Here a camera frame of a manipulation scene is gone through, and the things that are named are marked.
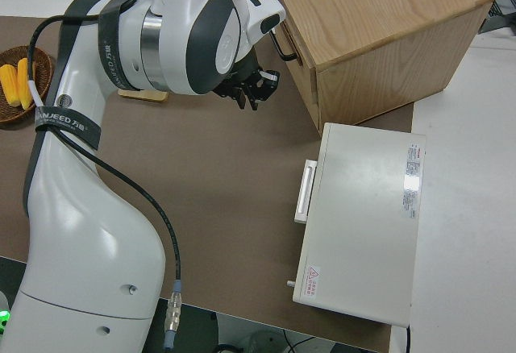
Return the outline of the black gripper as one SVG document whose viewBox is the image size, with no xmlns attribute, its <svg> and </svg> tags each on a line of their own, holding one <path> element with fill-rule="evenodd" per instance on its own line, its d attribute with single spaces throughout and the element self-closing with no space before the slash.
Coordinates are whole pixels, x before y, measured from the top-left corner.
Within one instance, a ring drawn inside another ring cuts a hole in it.
<svg viewBox="0 0 516 353">
<path fill-rule="evenodd" d="M 230 73 L 213 90 L 221 98 L 235 100 L 241 110 L 247 100 L 252 110 L 258 110 L 260 102 L 265 102 L 277 90 L 280 73 L 263 70 L 257 56 L 249 52 L 243 59 L 235 62 Z"/>
</svg>

